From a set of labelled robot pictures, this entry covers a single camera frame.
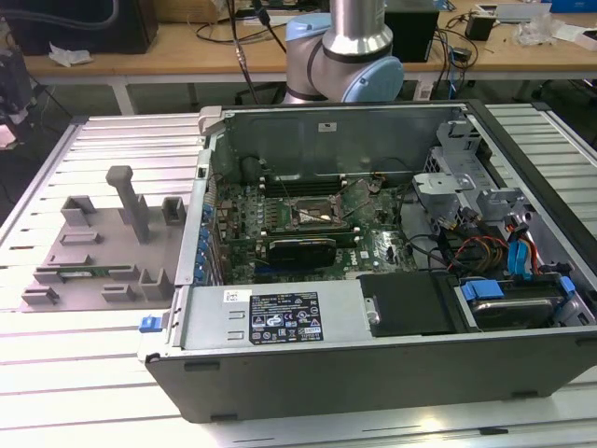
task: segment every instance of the white paper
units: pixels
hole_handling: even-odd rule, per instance
[[[553,36],[560,40],[566,40],[568,42],[574,42],[576,37],[585,31],[589,30],[589,28],[583,28],[582,26],[576,25],[568,25],[564,24],[560,28],[556,30]]]
[[[60,49],[52,43],[49,43],[51,52],[48,54],[49,58],[55,63],[59,63],[64,67],[77,65],[78,63],[90,63],[93,61],[90,53],[86,49],[71,51],[70,49]]]
[[[249,301],[252,294],[251,289],[226,289],[224,291],[224,303],[238,303]]]

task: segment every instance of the green circuit board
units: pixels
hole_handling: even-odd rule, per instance
[[[336,195],[266,197],[249,186],[218,190],[218,225],[225,283],[343,280],[361,273],[416,271],[395,221],[401,187],[382,189],[381,181],[353,180]],[[267,246],[283,239],[331,238],[332,266],[312,270],[276,270],[267,262]]]

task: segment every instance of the sticker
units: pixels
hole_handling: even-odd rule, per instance
[[[334,133],[338,129],[338,123],[319,123],[317,129],[320,133]]]
[[[79,278],[79,277],[93,277],[92,273],[86,271],[78,271],[76,273],[60,273],[62,278]]]
[[[253,345],[324,340],[316,292],[250,296],[250,302],[249,341]]]
[[[251,289],[226,289],[224,291],[224,303],[237,303],[251,299]]]

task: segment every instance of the wooden table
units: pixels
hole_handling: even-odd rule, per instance
[[[458,9],[441,13],[441,26],[453,16],[466,13],[474,0],[455,0]],[[595,26],[597,14],[557,14],[557,19],[582,26]],[[597,53],[576,44],[558,41],[554,45],[522,47],[512,39],[515,25],[502,24],[493,29],[487,42],[479,42],[479,59],[466,73],[467,79],[581,79],[597,77]],[[454,30],[463,33],[464,24]],[[239,35],[261,30],[256,26],[239,25]],[[203,30],[209,35],[209,29]],[[283,37],[285,28],[276,33]],[[216,26],[211,37],[230,39],[226,24]],[[468,44],[452,35],[455,46]],[[243,45],[252,78],[255,82],[285,81],[285,55],[269,39]],[[130,84],[243,82],[232,45],[214,44],[199,40],[194,28],[187,24],[162,24],[158,36],[146,54],[96,54],[94,62],[64,68],[45,56],[27,57],[30,73],[49,84],[107,84],[110,85],[124,115],[134,113],[127,86]],[[419,81],[416,99],[428,99],[437,80],[443,57],[438,42],[431,50],[427,63],[405,63],[405,79]],[[191,97],[194,89],[189,90]]]

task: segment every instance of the gray plastic block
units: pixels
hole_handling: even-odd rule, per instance
[[[54,304],[59,299],[58,294],[51,287],[28,287],[21,297],[29,305]]]
[[[49,268],[37,268],[34,272],[34,279],[41,285],[64,283],[64,279],[58,274],[58,271]]]
[[[187,211],[180,196],[168,196],[161,203],[161,212],[167,226],[184,226],[187,220]]]
[[[61,245],[97,245],[101,241],[97,231],[78,231],[65,233],[60,239]]]
[[[110,284],[104,285],[102,288],[102,296],[106,301],[134,301],[135,293],[128,284],[118,285]]]
[[[132,229],[123,226],[117,208],[98,208],[96,213],[86,215],[92,231],[101,235],[98,244],[63,245],[65,234],[76,231],[64,224],[56,241],[49,250],[44,263],[35,271],[35,279],[41,286],[52,287],[60,300],[29,305],[23,302],[20,311],[60,312],[92,310],[127,310],[168,308],[173,294],[164,295],[162,301],[149,301],[139,285],[140,272],[147,269],[157,275],[164,269],[169,279],[176,277],[176,265],[184,226],[166,226],[161,207],[148,208],[149,240],[140,245]],[[54,262],[85,260],[90,263],[80,270],[73,266],[51,266]],[[128,284],[134,301],[107,301],[102,295],[105,285]]]
[[[111,269],[108,274],[110,278],[117,281],[131,281],[139,278],[139,270],[134,264],[126,269]]]
[[[149,238],[149,228],[147,226],[147,205],[145,200],[139,201],[132,188],[132,169],[128,165],[112,166],[108,174],[105,175],[105,181],[108,185],[114,187],[122,206],[126,212],[127,218],[131,222],[134,234],[139,243],[145,243]]]
[[[70,227],[88,227],[86,215],[95,213],[95,207],[89,196],[69,196],[61,209],[66,224]]]
[[[89,254],[50,255],[48,266],[87,266],[91,264]]]
[[[174,294],[174,285],[163,269],[160,269],[158,280],[155,282],[151,279],[147,269],[143,269],[139,279],[139,287],[141,287],[148,301],[165,301],[171,299]]]

